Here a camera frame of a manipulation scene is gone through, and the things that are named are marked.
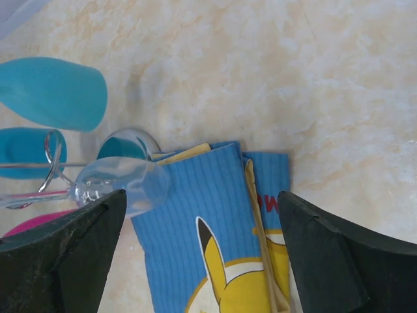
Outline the clear wine glass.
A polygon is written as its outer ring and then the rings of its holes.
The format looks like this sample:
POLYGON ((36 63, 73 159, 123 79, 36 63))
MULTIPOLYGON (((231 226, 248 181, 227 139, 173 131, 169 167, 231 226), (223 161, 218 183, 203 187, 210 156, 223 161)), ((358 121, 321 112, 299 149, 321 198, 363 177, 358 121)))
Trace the clear wine glass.
MULTIPOLYGON (((55 138, 50 141, 55 154, 55 138)), ((41 193, 2 194, 1 206, 23 209, 32 203, 72 200, 78 207, 96 201, 117 189, 126 192, 126 218, 150 211, 161 204, 168 193, 169 176, 152 160, 160 150, 156 141, 145 131, 134 127, 122 128, 110 134, 102 144, 99 158, 90 164, 79 163, 78 176, 66 184, 56 175, 41 193)), ((1 168, 47 168, 48 163, 3 163, 1 168)))

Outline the pink wine glass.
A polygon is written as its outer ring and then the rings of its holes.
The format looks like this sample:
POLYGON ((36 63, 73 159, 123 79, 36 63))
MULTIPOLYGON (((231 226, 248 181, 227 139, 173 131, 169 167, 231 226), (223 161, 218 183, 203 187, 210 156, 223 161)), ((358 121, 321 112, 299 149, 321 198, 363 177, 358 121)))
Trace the pink wine glass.
POLYGON ((55 220, 56 218, 59 218, 61 216, 65 216, 69 213, 72 213, 74 209, 67 210, 67 211, 60 211, 56 213, 49 213, 46 215, 40 215, 37 217, 34 217, 32 219, 29 219, 19 225, 17 225, 15 228, 12 228, 10 231, 8 231, 3 237, 10 237, 12 235, 16 235, 18 233, 30 230, 31 228, 35 228, 39 225, 45 224, 47 222, 50 222, 52 220, 55 220))

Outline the blue Pikachu cloth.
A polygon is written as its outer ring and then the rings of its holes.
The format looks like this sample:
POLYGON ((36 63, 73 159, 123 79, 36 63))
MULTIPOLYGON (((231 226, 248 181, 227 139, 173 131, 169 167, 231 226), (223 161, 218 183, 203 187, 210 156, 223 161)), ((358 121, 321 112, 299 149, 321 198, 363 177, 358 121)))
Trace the blue Pikachu cloth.
POLYGON ((284 301, 289 259, 278 195, 289 190, 289 156, 203 143, 158 158, 171 178, 163 205, 134 217, 155 312, 270 312, 260 241, 284 301))

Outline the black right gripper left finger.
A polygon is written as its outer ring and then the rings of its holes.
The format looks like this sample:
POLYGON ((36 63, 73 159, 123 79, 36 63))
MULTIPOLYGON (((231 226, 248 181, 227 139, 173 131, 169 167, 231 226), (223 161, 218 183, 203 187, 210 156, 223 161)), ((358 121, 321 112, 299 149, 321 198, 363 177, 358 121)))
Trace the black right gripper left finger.
POLYGON ((1 239, 2 312, 97 312, 126 214, 126 192, 1 239))

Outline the chrome wine glass rack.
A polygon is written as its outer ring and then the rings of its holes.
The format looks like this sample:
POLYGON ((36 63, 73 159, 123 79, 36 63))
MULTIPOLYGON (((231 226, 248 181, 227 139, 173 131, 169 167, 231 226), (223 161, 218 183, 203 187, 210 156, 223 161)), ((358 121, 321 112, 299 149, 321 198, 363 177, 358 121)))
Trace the chrome wine glass rack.
POLYGON ((65 139, 63 135, 56 129, 50 130, 45 139, 44 139, 44 153, 48 161, 47 169, 49 169, 48 174, 38 189, 38 193, 41 193, 47 189, 50 185, 52 179, 58 175, 66 184, 71 185, 73 182, 63 173, 60 169, 60 157, 63 150, 63 145, 65 139), (55 138, 55 154, 51 153, 50 141, 52 138, 55 138))

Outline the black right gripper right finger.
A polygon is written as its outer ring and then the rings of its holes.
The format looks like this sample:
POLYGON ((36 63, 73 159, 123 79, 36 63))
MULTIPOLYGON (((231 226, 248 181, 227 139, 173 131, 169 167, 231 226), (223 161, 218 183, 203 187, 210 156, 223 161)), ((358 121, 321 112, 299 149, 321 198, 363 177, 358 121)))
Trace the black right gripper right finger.
POLYGON ((280 192, 281 229, 304 312, 415 312, 416 244, 280 192))

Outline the blue wine glass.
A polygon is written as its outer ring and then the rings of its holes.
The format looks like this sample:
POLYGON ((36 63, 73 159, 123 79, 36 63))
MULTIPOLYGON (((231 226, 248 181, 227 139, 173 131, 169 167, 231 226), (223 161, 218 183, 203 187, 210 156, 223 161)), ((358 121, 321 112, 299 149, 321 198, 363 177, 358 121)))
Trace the blue wine glass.
MULTIPOLYGON (((1 129, 1 163, 47 163, 44 140, 50 129, 14 127, 1 129)), ((7 179, 45 179, 49 168, 1 169, 7 179)))
POLYGON ((108 88, 95 68, 25 57, 1 63, 1 103, 40 125, 91 132, 106 112, 108 88))

